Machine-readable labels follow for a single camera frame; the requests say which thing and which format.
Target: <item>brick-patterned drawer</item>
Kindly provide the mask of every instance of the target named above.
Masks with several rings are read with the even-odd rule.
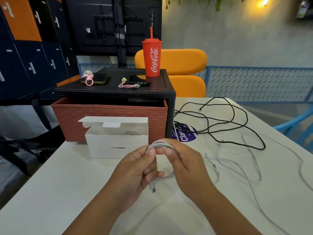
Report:
[[[164,138],[167,104],[163,100],[163,107],[152,106],[112,106],[112,105],[79,105],[68,98],[62,98],[52,105],[67,142],[86,142],[87,128],[78,122],[85,116],[112,117],[148,117],[149,144]]]

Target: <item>person's right hand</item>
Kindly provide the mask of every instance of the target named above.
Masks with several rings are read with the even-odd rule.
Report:
[[[177,151],[175,153],[171,148],[158,148],[157,154],[165,154],[171,162],[177,184],[188,198],[197,203],[208,196],[209,191],[216,189],[199,152],[176,139],[161,140],[168,142]]]

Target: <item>blue chair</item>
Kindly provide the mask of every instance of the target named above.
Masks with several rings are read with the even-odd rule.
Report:
[[[294,132],[294,130],[299,126],[299,124],[312,115],[313,115],[313,106],[311,106],[304,114],[286,123],[277,125],[274,127],[274,129],[280,131],[289,138],[292,132]],[[293,139],[293,141],[296,142],[301,147],[303,147],[304,149],[308,150],[309,152],[312,152],[313,140],[306,144],[306,139],[309,138],[312,133],[313,133],[313,123],[311,123],[303,132],[301,132],[301,134],[296,139]]]

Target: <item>open cardboard box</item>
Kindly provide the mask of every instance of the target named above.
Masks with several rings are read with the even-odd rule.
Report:
[[[120,158],[148,144],[148,117],[86,116],[80,119],[92,158]]]

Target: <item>yellow light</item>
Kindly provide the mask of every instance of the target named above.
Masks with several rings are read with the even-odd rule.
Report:
[[[269,0],[260,0],[259,7],[267,7],[269,4]]]

